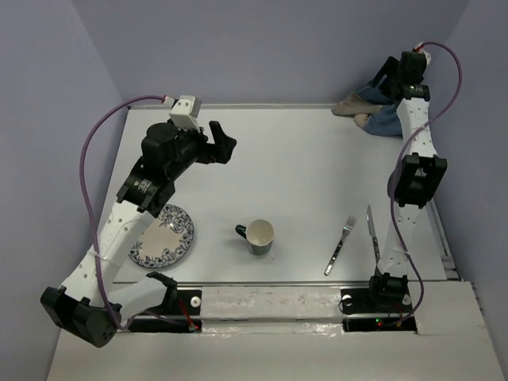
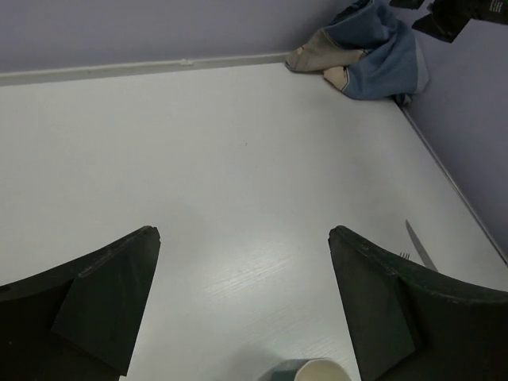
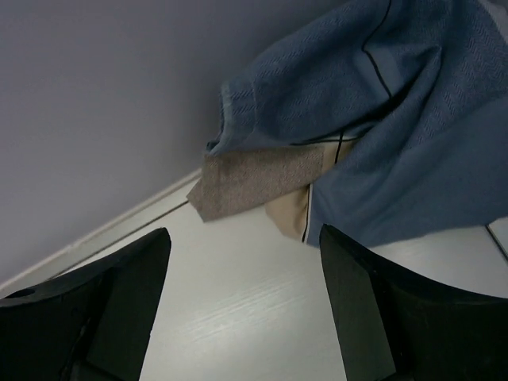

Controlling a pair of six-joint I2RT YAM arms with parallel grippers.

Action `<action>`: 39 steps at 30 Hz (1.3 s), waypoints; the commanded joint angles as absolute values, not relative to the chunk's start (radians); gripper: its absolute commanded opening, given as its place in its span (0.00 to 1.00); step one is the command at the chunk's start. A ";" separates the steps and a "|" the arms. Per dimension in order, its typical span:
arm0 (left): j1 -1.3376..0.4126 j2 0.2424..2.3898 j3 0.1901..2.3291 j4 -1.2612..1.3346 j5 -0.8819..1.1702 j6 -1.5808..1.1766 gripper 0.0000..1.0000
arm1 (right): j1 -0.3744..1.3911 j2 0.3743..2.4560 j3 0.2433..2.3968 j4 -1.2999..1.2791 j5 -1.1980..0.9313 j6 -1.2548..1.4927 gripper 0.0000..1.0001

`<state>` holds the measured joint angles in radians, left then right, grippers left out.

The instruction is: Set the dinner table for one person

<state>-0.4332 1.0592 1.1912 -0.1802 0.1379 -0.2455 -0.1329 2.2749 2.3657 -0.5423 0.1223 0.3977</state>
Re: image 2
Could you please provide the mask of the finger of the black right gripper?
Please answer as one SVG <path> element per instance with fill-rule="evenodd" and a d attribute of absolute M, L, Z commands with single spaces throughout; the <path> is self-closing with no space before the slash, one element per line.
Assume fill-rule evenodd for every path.
<path fill-rule="evenodd" d="M 417 19 L 412 29 L 437 40 L 452 43 L 464 29 L 470 18 L 458 10 L 433 9 Z"/>

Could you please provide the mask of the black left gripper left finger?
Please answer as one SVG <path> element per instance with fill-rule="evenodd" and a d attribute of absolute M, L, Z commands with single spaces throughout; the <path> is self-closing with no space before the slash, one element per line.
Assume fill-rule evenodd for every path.
<path fill-rule="evenodd" d="M 160 253 L 144 226 L 1 287 L 3 380 L 118 380 L 133 356 Z"/>

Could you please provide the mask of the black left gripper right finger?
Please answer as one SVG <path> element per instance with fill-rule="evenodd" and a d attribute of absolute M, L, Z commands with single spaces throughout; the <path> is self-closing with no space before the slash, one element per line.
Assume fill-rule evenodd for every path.
<path fill-rule="evenodd" d="M 362 380 L 505 380 L 507 293 L 442 275 L 344 226 L 329 248 Z"/>

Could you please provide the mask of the steel table knife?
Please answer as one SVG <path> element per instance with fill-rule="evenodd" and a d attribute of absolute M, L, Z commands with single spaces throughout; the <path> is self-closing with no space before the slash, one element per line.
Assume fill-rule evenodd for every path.
<path fill-rule="evenodd" d="M 417 234 L 414 232 L 414 229 L 412 228 L 411 224 L 405 220 L 405 225 L 407 232 L 410 236 L 410 239 L 414 245 L 414 248 L 419 255 L 422 263 L 430 270 L 437 272 L 437 267 L 435 266 L 434 262 L 430 258 L 428 252 L 425 250 L 423 244 L 419 240 Z"/>

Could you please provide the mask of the blue beige checked cloth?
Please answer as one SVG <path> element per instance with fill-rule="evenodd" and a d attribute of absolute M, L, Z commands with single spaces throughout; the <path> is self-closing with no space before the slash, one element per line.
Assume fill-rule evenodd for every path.
<path fill-rule="evenodd" d="M 356 1 L 285 59 L 290 71 L 321 74 L 355 100 L 411 101 L 429 83 L 412 29 L 382 1 Z"/>

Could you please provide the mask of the dark green mug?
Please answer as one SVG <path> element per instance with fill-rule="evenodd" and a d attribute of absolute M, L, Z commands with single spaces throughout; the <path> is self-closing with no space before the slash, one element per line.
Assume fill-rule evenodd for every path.
<path fill-rule="evenodd" d="M 262 381 L 349 381 L 350 379 L 342 366 L 327 358 L 284 360 L 258 378 Z"/>

